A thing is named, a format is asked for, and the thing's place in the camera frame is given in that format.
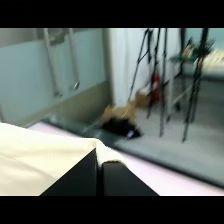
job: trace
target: white cloth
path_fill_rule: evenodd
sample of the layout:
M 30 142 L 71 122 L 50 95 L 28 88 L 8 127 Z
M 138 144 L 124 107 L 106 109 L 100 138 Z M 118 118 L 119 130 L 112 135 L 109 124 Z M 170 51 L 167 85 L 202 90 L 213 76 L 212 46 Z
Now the white cloth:
M 122 156 L 94 138 L 73 138 L 0 123 L 0 195 L 40 195 L 96 148 L 99 166 Z

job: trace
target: gray floor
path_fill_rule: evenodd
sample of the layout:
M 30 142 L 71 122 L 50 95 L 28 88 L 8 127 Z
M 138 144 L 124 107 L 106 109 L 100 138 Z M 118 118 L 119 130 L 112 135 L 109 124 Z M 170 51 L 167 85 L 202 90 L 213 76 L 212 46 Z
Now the gray floor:
M 137 124 L 144 136 L 119 140 L 117 146 L 224 185 L 224 83 L 202 82 L 198 102 L 196 120 L 185 143 L 181 142 L 182 112 L 173 113 L 165 135 L 158 137 L 158 105 L 148 120 L 146 111 L 137 110 Z

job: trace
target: silver handle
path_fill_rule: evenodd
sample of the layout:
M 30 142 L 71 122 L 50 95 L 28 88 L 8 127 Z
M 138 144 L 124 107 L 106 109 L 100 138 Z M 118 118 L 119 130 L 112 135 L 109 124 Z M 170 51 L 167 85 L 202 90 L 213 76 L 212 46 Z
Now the silver handle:
M 61 97 L 62 93 L 59 90 L 58 84 L 57 84 L 56 69 L 55 69 L 55 66 L 54 66 L 53 55 L 52 55 L 52 52 L 51 52 L 48 28 L 44 28 L 44 39 L 45 39 L 45 44 L 46 44 L 46 48 L 47 48 L 49 66 L 50 66 L 51 75 L 52 75 L 54 96 L 55 97 Z
M 69 44 L 70 44 L 70 50 L 71 50 L 71 57 L 72 57 L 72 67 L 73 67 L 73 72 L 75 76 L 75 85 L 71 87 L 72 90 L 76 90 L 79 88 L 80 85 L 80 79 L 79 79 L 79 74 L 78 74 L 78 69 L 76 66 L 76 55 L 75 55 L 75 45 L 73 41 L 73 28 L 68 28 L 68 34 L 69 34 Z
M 2 105 L 0 104 L 0 123 L 3 123 L 5 122 L 5 119 L 4 119 L 4 115 L 3 115 L 3 111 L 2 111 Z

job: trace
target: floor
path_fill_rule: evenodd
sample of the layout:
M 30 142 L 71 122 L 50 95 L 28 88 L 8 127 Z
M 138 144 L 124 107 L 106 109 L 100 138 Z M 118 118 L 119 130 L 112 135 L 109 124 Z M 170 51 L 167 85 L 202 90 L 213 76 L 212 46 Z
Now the floor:
M 55 135 L 77 137 L 70 132 L 43 122 L 29 127 L 29 129 Z M 161 196 L 224 196 L 222 189 L 137 159 L 125 153 L 121 154 L 128 161 L 131 171 Z
M 137 110 L 137 124 L 144 136 L 119 140 L 117 147 L 149 159 L 171 165 L 200 178 L 224 186 L 224 84 L 202 82 L 197 116 L 189 127 L 188 139 L 182 143 L 183 113 L 173 113 L 159 138 L 160 113 L 155 107 L 151 117 Z

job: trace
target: black object on floor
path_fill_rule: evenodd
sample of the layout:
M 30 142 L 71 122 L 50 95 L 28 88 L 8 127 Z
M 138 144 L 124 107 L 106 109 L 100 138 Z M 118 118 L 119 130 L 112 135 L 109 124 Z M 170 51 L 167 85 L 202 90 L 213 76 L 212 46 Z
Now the black object on floor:
M 102 165 L 104 196 L 159 196 L 120 162 Z
M 129 122 L 128 119 L 111 118 L 102 125 L 102 129 L 129 139 L 142 136 L 140 130 Z
M 41 196 L 96 196 L 97 157 L 91 151 Z

